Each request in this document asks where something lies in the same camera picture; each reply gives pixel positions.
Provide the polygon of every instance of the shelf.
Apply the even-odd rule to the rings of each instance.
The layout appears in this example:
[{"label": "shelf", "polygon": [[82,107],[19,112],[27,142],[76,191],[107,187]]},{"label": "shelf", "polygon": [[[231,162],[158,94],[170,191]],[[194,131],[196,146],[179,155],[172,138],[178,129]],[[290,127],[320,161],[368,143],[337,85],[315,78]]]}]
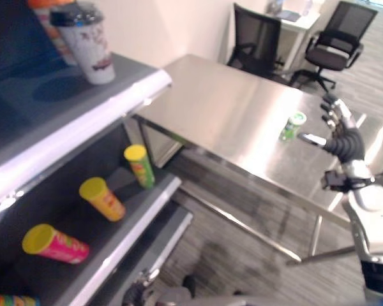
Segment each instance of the shelf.
[{"label": "shelf", "polygon": [[105,85],[61,60],[0,81],[0,201],[171,83],[163,70],[113,62],[116,79]]},{"label": "shelf", "polygon": [[154,172],[156,185],[150,190],[143,190],[124,168],[118,168],[107,180],[125,204],[122,221],[109,222],[87,204],[76,205],[53,224],[89,245],[90,255],[83,263],[69,265],[25,254],[0,283],[8,292],[19,292],[23,287],[25,294],[37,296],[43,306],[86,304],[181,183],[162,170]]},{"label": "shelf", "polygon": [[141,272],[161,268],[192,219],[190,212],[170,202],[145,230],[89,306],[121,305],[126,290]]}]

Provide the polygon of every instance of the black shelf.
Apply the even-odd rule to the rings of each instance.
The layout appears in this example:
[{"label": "black shelf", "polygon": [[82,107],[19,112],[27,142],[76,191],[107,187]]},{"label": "black shelf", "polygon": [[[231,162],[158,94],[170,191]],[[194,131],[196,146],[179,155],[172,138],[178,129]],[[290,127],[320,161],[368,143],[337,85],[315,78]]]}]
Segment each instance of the black shelf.
[{"label": "black shelf", "polygon": [[83,263],[69,265],[25,254],[0,278],[3,288],[38,297],[43,306],[86,303],[180,185],[175,176],[154,171],[156,185],[149,190],[142,189],[125,168],[118,168],[107,180],[125,204],[122,221],[109,222],[86,203],[53,224],[90,246],[90,255]]},{"label": "black shelf", "polygon": [[193,215],[171,201],[145,230],[89,306],[120,305],[126,290],[139,275],[160,269],[189,226]]},{"label": "black shelf", "polygon": [[0,81],[0,164],[157,71],[113,55],[116,79],[91,85],[60,59]]}]

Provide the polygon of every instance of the small green can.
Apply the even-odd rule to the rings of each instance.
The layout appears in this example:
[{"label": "small green can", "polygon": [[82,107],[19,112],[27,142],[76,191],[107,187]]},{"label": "small green can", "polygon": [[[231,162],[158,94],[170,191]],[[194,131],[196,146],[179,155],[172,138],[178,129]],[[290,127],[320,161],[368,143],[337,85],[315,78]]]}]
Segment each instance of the small green can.
[{"label": "small green can", "polygon": [[285,141],[296,136],[299,127],[306,122],[306,115],[303,112],[296,111],[288,118],[288,121],[281,131],[280,140]]},{"label": "small green can", "polygon": [[143,188],[152,188],[154,186],[154,175],[145,146],[130,145],[125,149],[123,155],[129,161],[139,184]]}]

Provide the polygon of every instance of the table leg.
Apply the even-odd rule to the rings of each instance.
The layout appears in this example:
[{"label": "table leg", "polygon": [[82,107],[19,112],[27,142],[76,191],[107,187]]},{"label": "table leg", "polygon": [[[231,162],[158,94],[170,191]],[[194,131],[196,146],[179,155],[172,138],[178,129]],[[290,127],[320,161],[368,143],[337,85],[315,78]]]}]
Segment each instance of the table leg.
[{"label": "table leg", "polygon": [[289,52],[288,58],[285,61],[285,65],[283,66],[284,70],[288,70],[292,66],[292,63],[294,62],[294,59],[304,40],[304,37],[305,37],[305,31],[301,31],[297,33],[294,45],[292,46],[291,51]]},{"label": "table leg", "polygon": [[355,251],[356,251],[355,246],[352,245],[350,247],[344,247],[342,249],[338,249],[335,251],[325,252],[318,255],[301,258],[300,262],[291,260],[287,262],[287,266],[299,266],[299,265],[305,265],[307,263],[318,263],[320,261],[325,261],[329,259],[340,258],[346,255],[351,255]]},{"label": "table leg", "polygon": [[309,246],[309,256],[315,255],[318,246],[320,227],[322,226],[322,216],[318,215],[313,226],[312,239]]},{"label": "table leg", "polygon": [[300,262],[301,258],[291,250],[287,249],[286,247],[280,245],[278,242],[275,242],[273,239],[265,236],[264,234],[260,233],[259,231],[253,229],[251,226],[245,224],[244,222],[240,221],[236,217],[234,217],[232,214],[224,211],[220,207],[216,206],[215,204],[211,203],[210,201],[207,201],[204,199],[203,196],[199,194],[197,191],[199,188],[195,186],[193,183],[185,181],[181,186],[179,187],[180,190],[182,190],[184,193],[186,193],[188,196],[191,196],[192,198],[195,198],[197,202],[206,208],[210,209],[211,211],[215,212],[216,214],[220,215],[224,219],[230,221],[232,224],[240,228],[241,230],[249,233],[250,235],[254,236],[255,238],[259,239],[260,241],[264,242],[268,246],[272,247],[273,249],[277,250],[281,254],[289,257],[291,261],[293,262]]}]

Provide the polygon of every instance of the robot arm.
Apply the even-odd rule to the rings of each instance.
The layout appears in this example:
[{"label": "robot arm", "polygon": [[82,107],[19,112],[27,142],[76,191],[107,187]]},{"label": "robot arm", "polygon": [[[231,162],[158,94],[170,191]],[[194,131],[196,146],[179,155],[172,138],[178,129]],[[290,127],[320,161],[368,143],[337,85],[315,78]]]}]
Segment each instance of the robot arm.
[{"label": "robot arm", "polygon": [[327,112],[322,118],[333,130],[330,140],[301,133],[300,139],[335,155],[342,172],[327,171],[325,187],[347,194],[343,204],[349,215],[357,255],[361,260],[368,299],[383,299],[383,181],[364,162],[364,143],[345,103],[332,94],[324,96]]}]

